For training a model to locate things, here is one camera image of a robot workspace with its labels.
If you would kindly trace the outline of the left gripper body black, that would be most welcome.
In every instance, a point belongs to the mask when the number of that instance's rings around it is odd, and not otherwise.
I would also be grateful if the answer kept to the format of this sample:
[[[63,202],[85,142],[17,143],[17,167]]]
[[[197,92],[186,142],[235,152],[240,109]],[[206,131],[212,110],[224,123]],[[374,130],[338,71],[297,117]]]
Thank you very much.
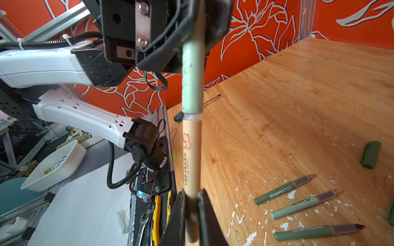
[[[135,18],[143,18],[142,34],[149,37],[149,1],[84,1],[103,36],[105,58],[115,64],[137,67]]]

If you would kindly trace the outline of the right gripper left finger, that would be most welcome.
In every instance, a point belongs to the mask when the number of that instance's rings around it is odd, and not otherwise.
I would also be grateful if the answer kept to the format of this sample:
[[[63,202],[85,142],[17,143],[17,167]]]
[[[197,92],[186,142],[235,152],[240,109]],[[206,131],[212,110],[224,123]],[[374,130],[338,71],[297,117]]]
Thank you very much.
[[[169,221],[163,233],[159,246],[184,246],[185,245],[185,221],[186,221],[186,194],[182,190],[176,196],[171,208]]]

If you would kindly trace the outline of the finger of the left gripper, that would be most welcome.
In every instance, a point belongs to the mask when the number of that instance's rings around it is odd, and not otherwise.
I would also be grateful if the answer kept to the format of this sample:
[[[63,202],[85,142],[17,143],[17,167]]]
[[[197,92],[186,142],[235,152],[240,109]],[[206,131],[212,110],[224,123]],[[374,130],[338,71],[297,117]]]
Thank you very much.
[[[206,6],[205,50],[210,51],[229,32],[234,0],[209,0]]]
[[[149,37],[142,34],[143,18],[135,18],[136,66],[144,71],[180,73],[184,44],[194,29],[199,1],[149,1]]]

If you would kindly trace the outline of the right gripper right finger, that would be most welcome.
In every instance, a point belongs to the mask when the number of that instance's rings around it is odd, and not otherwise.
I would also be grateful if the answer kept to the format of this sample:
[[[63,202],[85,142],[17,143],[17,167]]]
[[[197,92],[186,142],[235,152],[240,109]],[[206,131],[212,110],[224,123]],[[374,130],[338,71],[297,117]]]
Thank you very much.
[[[202,189],[198,194],[199,245],[229,246],[215,215],[208,193]]]

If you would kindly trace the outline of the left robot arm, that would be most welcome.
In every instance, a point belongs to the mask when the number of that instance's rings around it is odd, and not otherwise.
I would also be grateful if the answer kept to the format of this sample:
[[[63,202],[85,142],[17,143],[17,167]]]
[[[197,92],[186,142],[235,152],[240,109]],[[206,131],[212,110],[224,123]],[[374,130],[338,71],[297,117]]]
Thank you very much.
[[[184,156],[201,164],[204,67],[228,33],[233,1],[86,1],[97,31],[55,41],[1,44],[1,110],[19,120],[61,123],[100,136],[151,169],[164,165],[158,129],[93,106],[67,89],[116,87],[139,69],[182,74]]]

